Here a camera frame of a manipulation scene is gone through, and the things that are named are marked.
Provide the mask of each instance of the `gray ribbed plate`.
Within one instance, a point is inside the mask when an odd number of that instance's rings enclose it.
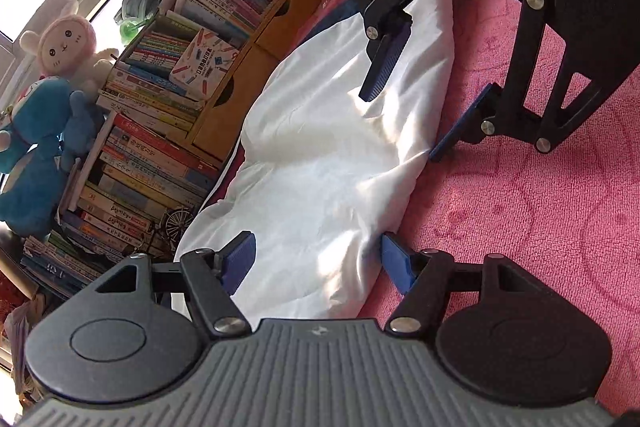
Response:
[[[49,399],[22,427],[605,427],[593,401],[526,410],[453,382],[424,344],[373,320],[264,320],[214,345],[178,388],[120,409]]]

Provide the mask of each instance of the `black circular disc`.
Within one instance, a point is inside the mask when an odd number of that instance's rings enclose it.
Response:
[[[607,335],[560,299],[509,293],[454,314],[436,336],[444,366],[501,403],[555,406],[594,396],[607,372]]]

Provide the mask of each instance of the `plush toy face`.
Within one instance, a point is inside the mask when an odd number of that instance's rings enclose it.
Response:
[[[54,22],[42,35],[38,61],[48,75],[74,71],[95,51],[95,32],[82,17],[68,15]]]

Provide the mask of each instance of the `blue plush toy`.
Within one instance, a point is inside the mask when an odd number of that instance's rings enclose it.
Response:
[[[9,174],[34,144],[58,137],[71,117],[71,85],[58,76],[34,82],[0,116],[0,172]]]
[[[101,117],[97,107],[87,101],[84,92],[71,93],[69,104],[71,117],[66,122],[62,133],[64,145],[60,163],[65,172],[71,172],[76,158],[84,158],[88,154],[94,145],[99,126],[104,123],[104,118]]]
[[[58,165],[60,143],[46,137],[15,165],[2,194],[0,221],[22,237],[44,239],[65,190],[68,174]]]

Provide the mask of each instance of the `pink plush bunny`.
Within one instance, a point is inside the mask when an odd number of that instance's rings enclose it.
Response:
[[[118,50],[108,48],[97,52],[95,31],[90,22],[76,15],[78,2],[66,4],[60,17],[42,35],[26,31],[20,46],[35,55],[45,76],[62,76],[74,89],[82,90],[90,102],[98,99],[113,65],[109,59]]]

